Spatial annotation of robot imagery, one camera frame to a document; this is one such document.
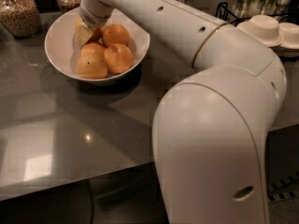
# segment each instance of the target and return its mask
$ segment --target dark floor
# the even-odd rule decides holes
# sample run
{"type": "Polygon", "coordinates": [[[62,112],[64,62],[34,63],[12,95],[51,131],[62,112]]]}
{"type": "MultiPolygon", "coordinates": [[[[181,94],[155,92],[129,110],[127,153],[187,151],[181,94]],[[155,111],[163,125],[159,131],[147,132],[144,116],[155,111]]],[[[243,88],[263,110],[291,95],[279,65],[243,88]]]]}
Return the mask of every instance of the dark floor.
{"type": "MultiPolygon", "coordinates": [[[[299,170],[299,126],[271,132],[269,183],[299,170]]],[[[299,190],[287,181],[272,193],[299,190]]],[[[269,204],[271,224],[298,224],[299,198],[269,204]]],[[[168,223],[153,163],[0,202],[1,224],[168,223]]]]}

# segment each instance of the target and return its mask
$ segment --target spice rack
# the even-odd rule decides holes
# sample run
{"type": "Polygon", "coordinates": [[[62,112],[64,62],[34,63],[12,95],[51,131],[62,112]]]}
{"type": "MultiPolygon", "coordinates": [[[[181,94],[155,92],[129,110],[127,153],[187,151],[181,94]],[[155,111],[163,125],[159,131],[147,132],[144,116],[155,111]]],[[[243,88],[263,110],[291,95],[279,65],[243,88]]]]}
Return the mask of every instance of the spice rack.
{"type": "MultiPolygon", "coordinates": [[[[289,13],[282,14],[266,14],[267,16],[275,17],[278,22],[284,22],[288,17],[289,13]]],[[[249,20],[253,14],[242,14],[241,16],[233,12],[232,7],[228,2],[218,3],[215,17],[225,20],[234,26],[237,26],[240,22],[249,20]]]]}

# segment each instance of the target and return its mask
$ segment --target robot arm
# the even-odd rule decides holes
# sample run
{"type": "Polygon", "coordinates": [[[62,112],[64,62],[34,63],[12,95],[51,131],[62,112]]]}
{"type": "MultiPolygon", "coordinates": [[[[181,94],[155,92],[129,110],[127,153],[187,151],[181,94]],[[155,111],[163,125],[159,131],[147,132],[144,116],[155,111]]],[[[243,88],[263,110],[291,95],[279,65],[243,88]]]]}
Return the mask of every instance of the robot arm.
{"type": "Polygon", "coordinates": [[[265,140],[286,92],[277,55],[176,0],[82,0],[80,16],[97,26],[113,7],[198,72],[166,94],[153,121],[170,223],[268,224],[265,140]]]}

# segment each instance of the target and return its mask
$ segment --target white bowl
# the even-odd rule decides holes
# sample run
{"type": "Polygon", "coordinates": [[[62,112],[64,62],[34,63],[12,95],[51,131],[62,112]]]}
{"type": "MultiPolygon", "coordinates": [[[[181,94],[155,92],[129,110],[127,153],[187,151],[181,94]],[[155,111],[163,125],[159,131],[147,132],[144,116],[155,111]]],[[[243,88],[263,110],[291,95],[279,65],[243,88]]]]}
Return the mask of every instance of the white bowl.
{"type": "Polygon", "coordinates": [[[236,27],[267,47],[278,46],[283,39],[283,35],[279,31],[279,22],[270,16],[256,15],[249,21],[239,23],[236,27]]]}
{"type": "Polygon", "coordinates": [[[76,72],[76,63],[82,47],[79,42],[75,41],[75,23],[78,17],[79,7],[66,12],[49,28],[45,39],[45,51],[50,62],[58,71],[66,76],[98,86],[110,85],[130,73],[148,52],[150,46],[149,33],[144,31],[123,13],[114,9],[107,21],[107,25],[121,23],[128,29],[131,37],[128,48],[133,53],[134,63],[128,71],[120,75],[109,75],[103,79],[81,78],[76,72]]]}
{"type": "Polygon", "coordinates": [[[281,47],[286,49],[299,49],[299,26],[289,22],[282,22],[279,30],[283,34],[281,47]]]}

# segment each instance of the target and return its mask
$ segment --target gray countertop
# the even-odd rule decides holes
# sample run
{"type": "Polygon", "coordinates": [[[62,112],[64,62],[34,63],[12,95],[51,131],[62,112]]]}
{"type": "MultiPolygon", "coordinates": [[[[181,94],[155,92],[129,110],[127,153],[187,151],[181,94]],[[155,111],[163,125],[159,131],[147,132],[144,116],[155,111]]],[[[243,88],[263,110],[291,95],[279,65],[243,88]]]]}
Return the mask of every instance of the gray countertop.
{"type": "MultiPolygon", "coordinates": [[[[42,14],[45,30],[58,17],[42,14]]],[[[0,26],[0,201],[153,161],[157,104],[193,70],[151,38],[146,59],[119,83],[96,87],[50,64],[46,31],[14,39],[0,26]]],[[[273,129],[299,123],[299,62],[273,129]]]]}

